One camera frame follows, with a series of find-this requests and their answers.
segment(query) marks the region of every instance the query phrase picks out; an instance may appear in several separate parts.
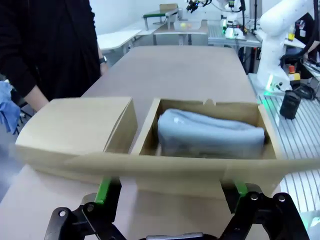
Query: person's hand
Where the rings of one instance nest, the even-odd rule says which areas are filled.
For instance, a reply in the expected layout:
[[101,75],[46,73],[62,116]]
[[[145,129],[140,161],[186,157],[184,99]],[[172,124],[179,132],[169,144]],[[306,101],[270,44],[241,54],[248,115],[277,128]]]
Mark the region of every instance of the person's hand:
[[106,72],[108,72],[108,65],[106,63],[100,64],[100,75],[103,76]]
[[45,105],[49,103],[48,99],[40,91],[38,86],[34,86],[34,88],[28,93],[28,95],[24,97],[24,100],[36,112],[38,112],[40,109],[42,109]]

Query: cardboard box flap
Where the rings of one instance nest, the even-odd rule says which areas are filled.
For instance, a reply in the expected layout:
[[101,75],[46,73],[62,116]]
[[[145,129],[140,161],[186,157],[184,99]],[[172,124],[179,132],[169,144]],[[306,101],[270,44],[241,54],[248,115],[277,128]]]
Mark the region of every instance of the cardboard box flap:
[[130,102],[130,97],[54,99],[28,121],[15,144],[59,154],[103,152]]
[[84,174],[162,179],[237,180],[255,184],[286,174],[320,169],[318,159],[209,159],[94,153],[57,166]]

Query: light blue towel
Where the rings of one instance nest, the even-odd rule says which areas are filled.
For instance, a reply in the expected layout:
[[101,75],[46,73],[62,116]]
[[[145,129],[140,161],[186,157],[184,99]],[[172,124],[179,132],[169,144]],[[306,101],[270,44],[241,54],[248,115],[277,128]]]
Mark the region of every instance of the light blue towel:
[[168,109],[158,120],[158,138],[165,156],[254,159],[263,151],[265,132],[244,122]]
[[0,124],[5,126],[7,133],[14,134],[18,126],[20,107],[11,101],[12,89],[8,82],[0,81]]

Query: transparent container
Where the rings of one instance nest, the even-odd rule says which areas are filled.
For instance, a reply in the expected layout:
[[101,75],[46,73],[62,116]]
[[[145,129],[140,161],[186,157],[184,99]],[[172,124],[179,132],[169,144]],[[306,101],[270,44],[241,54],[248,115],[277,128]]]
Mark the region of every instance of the transparent container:
[[180,32],[189,32],[198,30],[201,27],[201,21],[175,21],[174,29]]

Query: screw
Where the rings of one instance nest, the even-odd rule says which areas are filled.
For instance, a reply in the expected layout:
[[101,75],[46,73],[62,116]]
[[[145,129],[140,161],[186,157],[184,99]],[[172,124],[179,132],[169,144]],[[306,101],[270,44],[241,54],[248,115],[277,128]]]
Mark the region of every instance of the screw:
[[60,211],[60,212],[59,212],[59,216],[60,216],[60,217],[64,217],[65,215],[66,215],[66,212],[65,212],[65,211]]
[[86,208],[86,210],[88,212],[92,212],[94,210],[95,206],[93,206],[92,204],[88,205],[88,207]]
[[257,194],[252,194],[251,195],[251,200],[253,200],[253,201],[256,201],[256,200],[258,200],[258,196],[257,196]]
[[282,195],[280,195],[278,199],[279,199],[280,202],[284,202],[286,200],[285,197],[282,196]]

